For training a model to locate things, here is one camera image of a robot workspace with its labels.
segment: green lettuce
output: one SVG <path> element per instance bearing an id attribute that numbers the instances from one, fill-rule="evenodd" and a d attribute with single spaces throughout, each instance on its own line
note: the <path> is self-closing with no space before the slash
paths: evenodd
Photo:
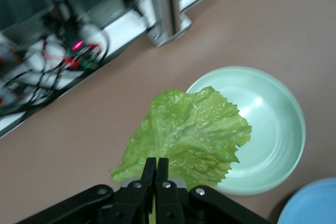
<path id="1" fill-rule="evenodd" d="M 140 177 L 147 157 L 169 158 L 169 177 L 187 188 L 214 187 L 239 162 L 238 147 L 250 139 L 251 126 L 237 105 L 212 87 L 197 93 L 168 89 L 156 95 L 148 115 L 126 141 L 122 165 L 111 169 L 116 183 Z"/>

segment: metal post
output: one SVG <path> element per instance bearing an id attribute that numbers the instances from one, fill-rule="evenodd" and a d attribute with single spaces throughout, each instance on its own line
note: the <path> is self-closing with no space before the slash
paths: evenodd
<path id="1" fill-rule="evenodd" d="M 191 21 L 180 14 L 179 0 L 152 0 L 156 24 L 148 33 L 158 47 L 183 35 Z"/>

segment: light green plate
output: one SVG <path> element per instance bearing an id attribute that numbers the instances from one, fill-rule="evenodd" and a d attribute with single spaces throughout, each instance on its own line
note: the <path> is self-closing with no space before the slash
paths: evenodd
<path id="1" fill-rule="evenodd" d="M 293 94 L 273 76 L 247 67 L 226 67 L 199 78 L 188 90 L 212 86 L 252 125 L 251 140 L 239 148 L 218 190 L 253 195 L 282 183 L 295 169 L 306 139 L 302 110 Z"/>

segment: blue plate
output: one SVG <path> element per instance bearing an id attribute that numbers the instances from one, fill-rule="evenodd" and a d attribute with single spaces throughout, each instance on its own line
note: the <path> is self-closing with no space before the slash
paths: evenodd
<path id="1" fill-rule="evenodd" d="M 313 182 L 293 195 L 278 224 L 336 223 L 336 178 Z"/>

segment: leafy vegetable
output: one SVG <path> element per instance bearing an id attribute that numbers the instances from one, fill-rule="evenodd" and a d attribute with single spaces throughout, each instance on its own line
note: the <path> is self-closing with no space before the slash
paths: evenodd
<path id="1" fill-rule="evenodd" d="M 111 169 L 122 183 L 140 177 L 147 157 L 169 158 L 169 177 L 186 181 L 187 188 L 216 186 L 239 162 L 235 155 L 250 139 L 251 126 L 212 87 L 198 93 L 168 89 L 156 95 L 141 126 L 126 142 L 121 166 Z"/>

